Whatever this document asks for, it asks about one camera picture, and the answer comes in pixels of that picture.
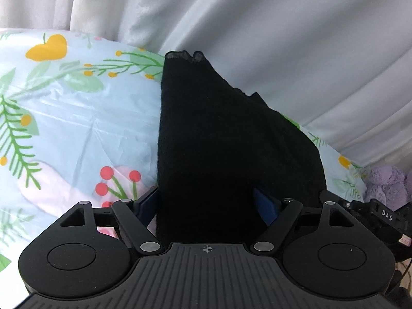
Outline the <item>floral light blue bedsheet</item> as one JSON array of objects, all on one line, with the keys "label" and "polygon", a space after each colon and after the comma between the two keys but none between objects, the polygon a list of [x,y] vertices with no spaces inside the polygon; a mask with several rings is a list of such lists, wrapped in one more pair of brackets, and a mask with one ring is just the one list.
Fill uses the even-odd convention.
[{"label": "floral light blue bedsheet", "polygon": [[156,184],[164,58],[89,33],[1,30],[1,277],[75,203]]}]

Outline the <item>black knit garment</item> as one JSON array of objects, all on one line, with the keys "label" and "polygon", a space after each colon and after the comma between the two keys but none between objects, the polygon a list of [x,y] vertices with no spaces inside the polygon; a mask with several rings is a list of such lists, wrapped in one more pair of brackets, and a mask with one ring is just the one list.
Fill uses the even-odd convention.
[{"label": "black knit garment", "polygon": [[200,51],[165,56],[157,179],[164,243],[253,241],[265,229],[255,192],[318,207],[326,188],[314,143]]}]

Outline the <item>purple plush toy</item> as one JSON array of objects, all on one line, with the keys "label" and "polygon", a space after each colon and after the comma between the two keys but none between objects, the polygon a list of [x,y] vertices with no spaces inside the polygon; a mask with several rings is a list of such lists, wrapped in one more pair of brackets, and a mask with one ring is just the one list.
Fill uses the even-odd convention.
[{"label": "purple plush toy", "polygon": [[411,202],[411,171],[384,165],[370,171],[367,179],[365,202],[378,200],[392,211]]}]

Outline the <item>white curtain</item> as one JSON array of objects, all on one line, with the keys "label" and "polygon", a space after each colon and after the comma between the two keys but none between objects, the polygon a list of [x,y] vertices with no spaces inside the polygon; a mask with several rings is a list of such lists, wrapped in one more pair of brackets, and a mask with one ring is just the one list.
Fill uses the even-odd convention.
[{"label": "white curtain", "polygon": [[411,168],[411,0],[1,0],[1,26],[200,50],[351,160]]}]

